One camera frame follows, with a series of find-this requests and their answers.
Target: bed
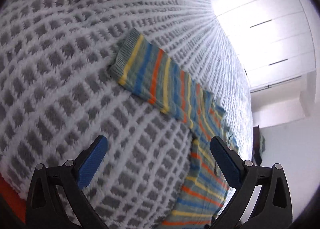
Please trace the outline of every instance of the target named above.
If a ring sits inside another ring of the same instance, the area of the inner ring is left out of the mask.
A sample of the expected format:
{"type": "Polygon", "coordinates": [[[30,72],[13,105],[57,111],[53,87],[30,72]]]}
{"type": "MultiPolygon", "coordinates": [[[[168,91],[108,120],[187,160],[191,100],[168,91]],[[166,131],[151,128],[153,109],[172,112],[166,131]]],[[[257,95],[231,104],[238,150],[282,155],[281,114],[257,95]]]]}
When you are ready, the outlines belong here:
{"type": "Polygon", "coordinates": [[[251,158],[249,87],[210,0],[6,0],[0,26],[0,173],[20,198],[37,163],[62,165],[103,134],[110,149],[84,190],[98,214],[113,228],[150,228],[170,213],[192,134],[110,78],[132,28],[214,94],[239,155],[251,158]],[[177,157],[166,167],[170,151],[177,157]],[[119,205],[107,205],[110,198],[119,205]]]}

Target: metal pin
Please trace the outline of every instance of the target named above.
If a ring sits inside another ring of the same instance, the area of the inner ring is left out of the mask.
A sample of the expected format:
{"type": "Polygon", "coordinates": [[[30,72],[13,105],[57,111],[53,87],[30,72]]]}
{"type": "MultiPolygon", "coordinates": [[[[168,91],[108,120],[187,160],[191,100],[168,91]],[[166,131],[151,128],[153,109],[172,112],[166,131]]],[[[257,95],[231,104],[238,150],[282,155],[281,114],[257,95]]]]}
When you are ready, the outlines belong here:
{"type": "Polygon", "coordinates": [[[36,169],[40,170],[43,168],[43,164],[42,163],[39,163],[38,165],[36,165],[36,169]]]}
{"type": "Polygon", "coordinates": [[[73,165],[73,160],[67,160],[65,163],[64,163],[67,167],[70,167],[73,165]]]}
{"type": "Polygon", "coordinates": [[[275,164],[276,169],[282,169],[282,166],[279,163],[275,164]]]}
{"type": "Polygon", "coordinates": [[[245,164],[246,166],[248,166],[248,167],[251,167],[251,166],[253,165],[252,161],[250,161],[250,160],[245,160],[245,161],[244,161],[244,164],[245,164]]]}

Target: yellow stripe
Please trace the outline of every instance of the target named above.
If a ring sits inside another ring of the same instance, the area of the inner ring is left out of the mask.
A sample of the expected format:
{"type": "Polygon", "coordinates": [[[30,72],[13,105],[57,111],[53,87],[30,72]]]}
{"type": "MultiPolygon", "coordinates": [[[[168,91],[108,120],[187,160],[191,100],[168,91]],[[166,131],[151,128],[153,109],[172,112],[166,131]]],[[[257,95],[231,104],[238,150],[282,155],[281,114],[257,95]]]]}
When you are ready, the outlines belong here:
{"type": "Polygon", "coordinates": [[[190,213],[190,212],[181,212],[177,210],[173,210],[171,212],[174,216],[182,216],[182,217],[212,217],[212,214],[205,215],[205,214],[196,214],[196,213],[190,213]]]}
{"type": "Polygon", "coordinates": [[[208,192],[209,194],[219,198],[220,200],[224,200],[224,196],[218,195],[217,193],[215,193],[212,190],[208,189],[206,186],[204,186],[201,183],[199,183],[197,181],[196,177],[187,176],[186,179],[193,181],[197,187],[199,187],[200,189],[204,190],[205,192],[208,192]]]}
{"type": "Polygon", "coordinates": [[[169,79],[169,67],[170,67],[171,59],[168,57],[167,62],[165,64],[164,69],[164,80],[163,80],[163,108],[161,112],[164,114],[169,111],[169,104],[168,104],[168,79],[169,79]]]}
{"type": "Polygon", "coordinates": [[[125,65],[125,67],[124,67],[124,69],[123,69],[123,75],[122,75],[122,77],[118,80],[118,83],[119,83],[120,85],[122,85],[122,86],[125,85],[125,83],[126,83],[126,81],[127,81],[128,72],[129,72],[129,70],[130,70],[130,68],[131,68],[131,66],[132,66],[132,64],[133,64],[133,62],[134,62],[134,60],[135,60],[135,58],[136,58],[136,56],[137,56],[137,53],[138,53],[138,51],[139,51],[139,48],[140,48],[140,45],[141,45],[142,41],[143,41],[143,36],[140,34],[140,36],[139,36],[139,38],[138,38],[138,40],[137,40],[137,43],[136,43],[136,45],[135,45],[134,48],[133,48],[133,51],[132,51],[132,53],[131,53],[131,56],[130,56],[127,64],[125,65]]]}
{"type": "Polygon", "coordinates": [[[213,159],[212,159],[213,157],[210,157],[210,155],[208,155],[207,152],[205,152],[205,150],[200,147],[200,142],[199,142],[198,140],[193,140],[193,143],[198,146],[199,152],[201,152],[201,154],[202,154],[202,155],[211,163],[211,165],[214,167],[215,163],[213,162],[213,159]]]}
{"type": "Polygon", "coordinates": [[[211,132],[211,136],[213,137],[213,136],[215,136],[215,134],[214,134],[213,130],[211,129],[211,127],[209,126],[207,119],[204,115],[204,99],[203,99],[203,90],[202,89],[200,89],[200,103],[201,103],[201,111],[202,111],[204,123],[207,126],[207,128],[209,129],[209,131],[211,132]]]}
{"type": "Polygon", "coordinates": [[[188,109],[188,117],[190,120],[190,129],[193,128],[193,121],[191,120],[191,104],[190,104],[190,96],[191,96],[191,76],[188,77],[188,103],[189,103],[189,109],[188,109]]]}

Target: orange-red fabric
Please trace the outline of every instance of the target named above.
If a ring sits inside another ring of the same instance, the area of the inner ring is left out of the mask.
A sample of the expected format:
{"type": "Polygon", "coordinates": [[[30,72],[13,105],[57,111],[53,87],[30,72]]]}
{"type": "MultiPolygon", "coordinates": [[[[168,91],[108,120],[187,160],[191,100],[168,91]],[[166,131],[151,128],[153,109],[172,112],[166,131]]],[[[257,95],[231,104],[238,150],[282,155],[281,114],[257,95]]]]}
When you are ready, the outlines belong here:
{"type": "Polygon", "coordinates": [[[0,175],[0,194],[11,207],[15,215],[22,221],[26,222],[26,202],[22,200],[12,187],[0,175]]]}

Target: knit garment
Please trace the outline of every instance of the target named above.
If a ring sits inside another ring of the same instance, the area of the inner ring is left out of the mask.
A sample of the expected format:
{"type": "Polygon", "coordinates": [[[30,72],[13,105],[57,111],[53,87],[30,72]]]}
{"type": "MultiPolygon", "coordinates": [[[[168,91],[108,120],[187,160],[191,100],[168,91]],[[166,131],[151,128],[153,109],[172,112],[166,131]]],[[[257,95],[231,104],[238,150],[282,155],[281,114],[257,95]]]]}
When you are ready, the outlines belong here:
{"type": "Polygon", "coordinates": [[[169,214],[191,134],[110,79],[133,27],[213,93],[240,156],[252,147],[245,74],[210,0],[7,0],[0,26],[0,172],[23,199],[37,163],[75,159],[101,134],[110,150],[84,192],[102,219],[150,228],[169,214]],[[181,150],[166,169],[174,141],[181,150]]]}
{"type": "Polygon", "coordinates": [[[203,90],[136,29],[125,39],[109,72],[124,88],[181,120],[194,135],[188,176],[170,215],[157,228],[203,228],[211,224],[211,217],[216,218],[223,206],[228,183],[212,156],[210,141],[220,136],[230,149],[238,151],[223,121],[224,109],[213,100],[211,92],[203,90]]]}

